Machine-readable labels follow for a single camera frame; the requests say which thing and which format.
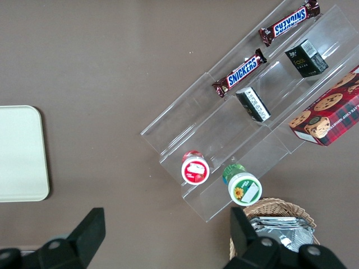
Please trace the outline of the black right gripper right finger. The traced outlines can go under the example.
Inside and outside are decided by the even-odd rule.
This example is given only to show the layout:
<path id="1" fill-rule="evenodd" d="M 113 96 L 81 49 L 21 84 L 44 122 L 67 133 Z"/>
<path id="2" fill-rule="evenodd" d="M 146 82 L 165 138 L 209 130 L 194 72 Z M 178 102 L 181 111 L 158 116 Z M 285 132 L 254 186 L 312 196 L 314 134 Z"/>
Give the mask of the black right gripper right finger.
<path id="1" fill-rule="evenodd" d="M 237 251 L 225 268 L 297 268 L 297 255 L 272 238 L 258 236 L 240 207 L 232 207 L 230 234 Z"/>

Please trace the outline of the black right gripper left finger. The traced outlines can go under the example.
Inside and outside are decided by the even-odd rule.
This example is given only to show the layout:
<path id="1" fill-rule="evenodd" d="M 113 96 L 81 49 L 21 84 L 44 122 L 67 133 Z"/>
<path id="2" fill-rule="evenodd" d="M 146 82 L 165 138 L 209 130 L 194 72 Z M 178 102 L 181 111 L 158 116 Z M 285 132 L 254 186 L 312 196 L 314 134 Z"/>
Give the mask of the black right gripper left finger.
<path id="1" fill-rule="evenodd" d="M 104 238 L 104 209 L 93 208 L 67 238 L 51 240 L 38 250 L 40 268 L 87 268 Z"/>

